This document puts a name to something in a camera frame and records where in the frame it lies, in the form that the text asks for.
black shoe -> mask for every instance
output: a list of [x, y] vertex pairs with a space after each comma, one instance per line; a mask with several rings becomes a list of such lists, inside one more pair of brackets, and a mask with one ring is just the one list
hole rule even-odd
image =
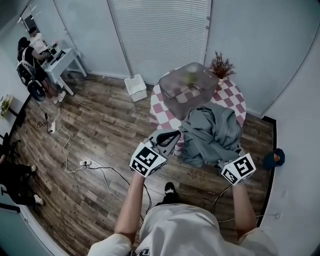
[[175, 193], [176, 194], [177, 192], [176, 192], [175, 185], [172, 182], [168, 182], [167, 184], [165, 184], [164, 193], [165, 194], [168, 194], [168, 193]]

dried plant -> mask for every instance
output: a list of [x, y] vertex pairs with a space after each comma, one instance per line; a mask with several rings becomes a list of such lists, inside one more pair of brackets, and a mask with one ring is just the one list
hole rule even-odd
[[214, 73], [219, 79], [223, 79], [225, 77], [235, 75], [232, 69], [235, 68], [233, 63], [230, 63], [230, 60], [224, 59], [222, 53], [218, 53], [215, 51], [215, 58], [211, 61], [209, 66], [209, 70]]

white desk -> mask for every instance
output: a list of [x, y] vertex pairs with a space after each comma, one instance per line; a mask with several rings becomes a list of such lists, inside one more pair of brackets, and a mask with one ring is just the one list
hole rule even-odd
[[65, 52], [65, 54], [63, 54], [63, 56], [58, 61], [55, 61], [52, 65], [50, 65], [56, 59], [59, 52], [54, 55], [54, 59], [50, 63], [43, 64], [42, 68], [53, 83], [59, 84], [61, 88], [64, 87], [68, 91], [68, 93], [73, 96], [74, 92], [60, 77], [62, 72], [71, 64], [71, 62], [75, 61], [85, 78], [87, 77], [87, 74], [80, 64], [79, 60], [77, 59], [79, 53], [74, 48], [63, 49], [63, 51]]

sneaker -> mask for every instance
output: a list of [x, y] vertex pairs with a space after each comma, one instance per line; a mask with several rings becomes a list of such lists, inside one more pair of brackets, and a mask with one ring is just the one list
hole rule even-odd
[[172, 182], [168, 182], [167, 184], [165, 184], [164, 193], [165, 193], [165, 194], [168, 194], [168, 193], [177, 193], [177, 192], [176, 192], [175, 185], [174, 185]]
[[59, 102], [62, 102], [65, 96], [66, 96], [66, 92], [65, 92], [65, 91], [59, 93], [59, 95], [58, 95], [58, 101], [59, 101]]
[[31, 172], [35, 173], [37, 171], [38, 167], [36, 165], [31, 166]]
[[45, 204], [45, 201], [43, 199], [41, 199], [37, 194], [34, 195], [34, 199], [35, 199], [36, 204], [38, 204], [38, 205], [43, 206]]
[[53, 104], [57, 104], [58, 103], [58, 98], [57, 97], [52, 97], [51, 100], [53, 101]]

round table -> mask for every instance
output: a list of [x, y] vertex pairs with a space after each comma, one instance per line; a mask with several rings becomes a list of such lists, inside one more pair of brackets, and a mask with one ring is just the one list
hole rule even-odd
[[[217, 103], [225, 108], [234, 110], [236, 120], [242, 126], [246, 119], [246, 102], [236, 84], [231, 80], [225, 80], [222, 85], [217, 85], [211, 102]], [[179, 130], [182, 121], [177, 119], [171, 111], [166, 107], [163, 96], [161, 94], [160, 85], [154, 86], [150, 99], [150, 116], [149, 121], [155, 129], [175, 129]], [[178, 157], [181, 154], [184, 145], [184, 136], [174, 147], [173, 156]]]

